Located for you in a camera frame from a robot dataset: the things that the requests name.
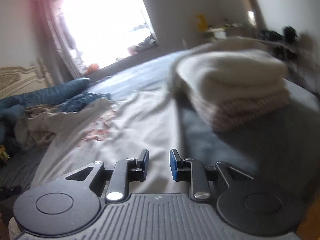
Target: ornate headboard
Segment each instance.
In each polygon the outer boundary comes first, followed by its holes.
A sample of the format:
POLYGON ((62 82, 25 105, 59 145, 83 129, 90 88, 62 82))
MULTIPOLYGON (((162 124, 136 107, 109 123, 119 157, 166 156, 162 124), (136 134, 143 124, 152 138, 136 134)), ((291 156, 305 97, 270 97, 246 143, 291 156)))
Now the ornate headboard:
POLYGON ((0 67, 0 99, 53 86, 44 62, 38 61, 39 65, 30 68, 0 67))

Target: window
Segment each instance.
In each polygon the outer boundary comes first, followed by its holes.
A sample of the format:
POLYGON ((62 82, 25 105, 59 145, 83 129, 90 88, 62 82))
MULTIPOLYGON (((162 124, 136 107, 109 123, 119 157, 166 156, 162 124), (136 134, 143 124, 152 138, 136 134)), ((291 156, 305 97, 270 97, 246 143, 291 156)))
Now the window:
MULTIPOLYGON (((133 53, 128 48, 151 35, 139 0, 62 0, 60 4, 85 65, 115 63, 133 53)), ((156 43, 151 37, 144 44, 156 43)))

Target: windowsill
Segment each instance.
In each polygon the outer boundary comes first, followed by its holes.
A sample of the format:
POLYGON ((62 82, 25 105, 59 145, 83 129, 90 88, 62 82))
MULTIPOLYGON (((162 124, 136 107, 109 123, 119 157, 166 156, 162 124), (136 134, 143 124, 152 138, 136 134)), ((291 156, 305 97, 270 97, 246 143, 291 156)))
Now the windowsill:
POLYGON ((122 59, 120 59, 120 60, 116 60, 114 63, 112 63, 112 64, 110 64, 110 65, 106 65, 106 66, 100 67, 100 69, 105 68, 105 67, 109 67, 109 66, 111 66, 111 65, 113 65, 113 64, 115 64, 115 63, 117 63, 117 62, 119 62, 119 61, 128 59, 128 58, 130 58, 130 57, 133 57, 133 56, 138 55, 138 54, 141 54, 141 53, 144 53, 144 52, 149 51, 149 50, 151 50, 151 49, 154 49, 154 48, 156 48, 156 47, 158 47, 158 45, 157 45, 156 43, 154 43, 154 44, 152 44, 152 46, 149 46, 148 48, 144 48, 143 51, 136 52, 136 53, 131 54, 131 55, 128 55, 127 57, 124 57, 124 58, 122 58, 122 59))
POLYGON ((142 64, 149 60, 155 59, 157 57, 164 56, 168 53, 171 53, 171 50, 161 49, 159 46, 153 47, 146 51, 140 52, 138 54, 131 55, 127 58, 124 58, 118 62, 115 62, 107 67, 100 68, 95 72, 85 75, 85 77, 90 78, 91 81, 97 82, 107 76, 112 76, 116 73, 119 73, 127 68, 134 67, 136 65, 142 64))

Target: metal screw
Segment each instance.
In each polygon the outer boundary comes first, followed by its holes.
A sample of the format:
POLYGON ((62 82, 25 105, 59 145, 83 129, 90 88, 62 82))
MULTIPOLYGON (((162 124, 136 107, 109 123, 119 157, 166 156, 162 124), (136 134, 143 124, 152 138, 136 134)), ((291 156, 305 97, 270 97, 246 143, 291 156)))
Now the metal screw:
POLYGON ((108 200, 119 200, 123 198, 123 194, 121 192, 110 192, 107 195, 108 200))
POLYGON ((208 192, 199 191, 195 193, 196 199, 208 199, 210 197, 210 194, 208 192))

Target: crumpled white fabric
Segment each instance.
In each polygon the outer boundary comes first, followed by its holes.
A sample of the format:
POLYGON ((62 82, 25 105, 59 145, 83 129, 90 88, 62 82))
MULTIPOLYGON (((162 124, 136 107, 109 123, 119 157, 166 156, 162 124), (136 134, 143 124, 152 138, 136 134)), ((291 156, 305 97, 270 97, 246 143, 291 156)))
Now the crumpled white fabric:
POLYGON ((177 68, 182 60, 193 55, 207 53, 211 51, 239 51, 244 49, 259 49, 268 51, 268 46, 256 41, 255 39, 243 37, 231 37, 216 43, 206 43, 188 50, 187 53, 178 57, 170 67, 167 78, 167 85, 171 92, 178 93, 181 89, 181 78, 177 73, 177 68))
POLYGON ((250 87, 278 82, 286 76, 287 67, 265 51, 246 49, 193 55, 179 63, 177 72, 190 85, 219 82, 230 86, 250 87))
POLYGON ((147 180, 130 183, 129 191, 188 192, 187 183, 172 179, 169 151, 175 148, 183 157, 183 149, 176 101, 166 90, 137 92, 115 104, 101 98, 73 116, 50 144, 31 187, 94 161, 114 167, 118 160, 138 158, 148 149, 147 180))

